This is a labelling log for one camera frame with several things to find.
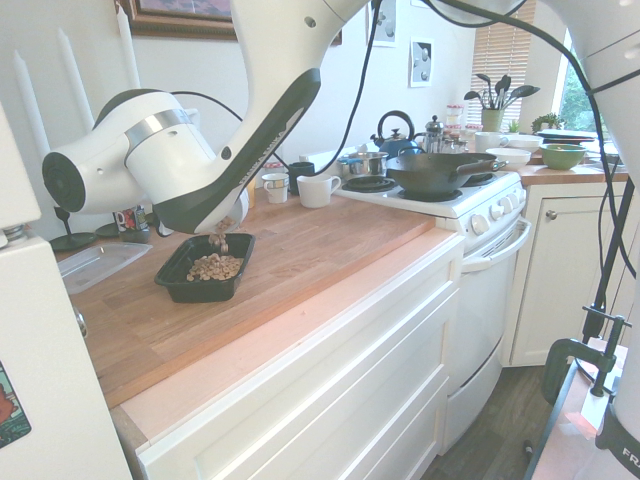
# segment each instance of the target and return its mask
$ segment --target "pan handle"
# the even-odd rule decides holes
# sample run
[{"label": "pan handle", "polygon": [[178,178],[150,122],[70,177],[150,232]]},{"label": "pan handle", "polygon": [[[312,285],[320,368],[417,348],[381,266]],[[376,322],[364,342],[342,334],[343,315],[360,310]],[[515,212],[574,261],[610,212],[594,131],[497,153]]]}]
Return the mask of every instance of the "pan handle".
[{"label": "pan handle", "polygon": [[487,160],[486,162],[468,163],[460,165],[456,168],[458,175],[475,175],[476,173],[497,172],[509,162],[498,162],[496,160]]}]

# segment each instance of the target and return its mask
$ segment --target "window blind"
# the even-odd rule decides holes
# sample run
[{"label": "window blind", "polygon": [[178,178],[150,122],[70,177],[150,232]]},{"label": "window blind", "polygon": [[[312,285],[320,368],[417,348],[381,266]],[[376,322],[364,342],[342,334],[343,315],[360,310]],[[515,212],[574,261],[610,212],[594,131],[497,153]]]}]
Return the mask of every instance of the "window blind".
[{"label": "window blind", "polygon": [[[533,24],[535,10],[536,0],[529,0],[513,16]],[[476,73],[484,73],[489,76],[494,96],[495,84],[503,75],[511,77],[510,92],[514,88],[524,85],[530,44],[530,33],[503,23],[477,29],[471,70],[471,90],[482,93],[482,90],[487,88],[487,83],[476,77]],[[521,103],[522,100],[518,100],[505,110],[503,128],[511,120],[520,118]],[[478,99],[469,101],[467,103],[467,123],[482,123],[481,112],[482,106]]]}]

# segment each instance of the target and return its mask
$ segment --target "white candle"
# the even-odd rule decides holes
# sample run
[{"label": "white candle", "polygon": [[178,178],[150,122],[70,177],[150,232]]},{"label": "white candle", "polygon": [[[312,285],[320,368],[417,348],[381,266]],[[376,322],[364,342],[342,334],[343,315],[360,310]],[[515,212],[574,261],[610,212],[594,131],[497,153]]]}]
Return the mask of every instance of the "white candle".
[{"label": "white candle", "polygon": [[122,47],[124,49],[124,58],[127,64],[127,72],[129,74],[129,83],[131,88],[140,88],[140,77],[138,76],[138,66],[136,64],[136,56],[133,51],[133,40],[131,39],[131,30],[129,29],[129,18],[124,13],[124,8],[119,3],[118,7],[118,27],[120,28],[120,38],[122,39]]},{"label": "white candle", "polygon": [[69,37],[65,35],[61,28],[58,29],[58,42],[60,43],[60,50],[62,51],[62,59],[64,61],[67,75],[69,76],[69,82],[71,84],[71,90],[73,96],[76,98],[78,109],[80,110],[80,116],[82,117],[82,123],[85,130],[90,132],[93,129],[94,119],[91,113],[91,106],[87,99],[87,92],[84,90],[82,84],[82,77],[80,76],[80,70],[78,70],[78,64],[76,58],[73,55],[73,49],[71,48],[71,42]]},{"label": "white candle", "polygon": [[42,116],[40,115],[40,109],[38,108],[36,93],[33,91],[33,84],[31,83],[27,64],[22,57],[20,57],[17,50],[13,54],[13,67],[15,68],[16,76],[18,77],[18,87],[20,88],[20,94],[22,95],[24,108],[27,111],[29,123],[31,124],[31,130],[36,142],[38,155],[41,159],[44,159],[44,157],[51,151],[51,148],[49,147],[49,140],[47,140],[47,133],[44,129],[44,123],[42,122]]}]

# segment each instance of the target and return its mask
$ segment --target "white cabinet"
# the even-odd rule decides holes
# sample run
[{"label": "white cabinet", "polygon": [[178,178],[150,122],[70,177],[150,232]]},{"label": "white cabinet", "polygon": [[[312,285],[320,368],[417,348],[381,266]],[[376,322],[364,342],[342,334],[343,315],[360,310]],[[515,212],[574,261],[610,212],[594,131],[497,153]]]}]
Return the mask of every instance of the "white cabinet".
[{"label": "white cabinet", "polygon": [[[615,185],[618,204],[623,188],[624,183]],[[525,216],[532,222],[534,234],[518,255],[503,364],[543,365],[554,341],[582,339],[586,315],[582,306],[593,303],[600,280],[598,210],[604,189],[604,184],[528,188]],[[608,203],[604,212],[606,256],[612,230]],[[635,235],[637,217],[632,203],[624,235],[627,247]],[[608,307],[614,301],[624,303],[622,297],[617,298],[622,275],[622,259],[618,257],[607,291]],[[633,292],[624,297],[629,299],[627,303],[632,301]]]},{"label": "white cabinet", "polygon": [[149,480],[418,479],[440,448],[452,237],[138,457]]}]

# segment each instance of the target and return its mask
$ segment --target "wooden countertop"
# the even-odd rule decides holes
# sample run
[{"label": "wooden countertop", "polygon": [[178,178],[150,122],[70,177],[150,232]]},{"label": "wooden countertop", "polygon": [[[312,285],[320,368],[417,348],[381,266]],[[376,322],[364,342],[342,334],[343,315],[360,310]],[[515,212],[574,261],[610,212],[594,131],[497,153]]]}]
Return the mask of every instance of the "wooden countertop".
[{"label": "wooden countertop", "polygon": [[152,236],[133,264],[71,296],[110,408],[236,340],[435,226],[432,217],[342,197],[306,209],[260,190],[243,231],[257,237],[240,286],[221,303],[174,303],[154,276],[189,236]]}]

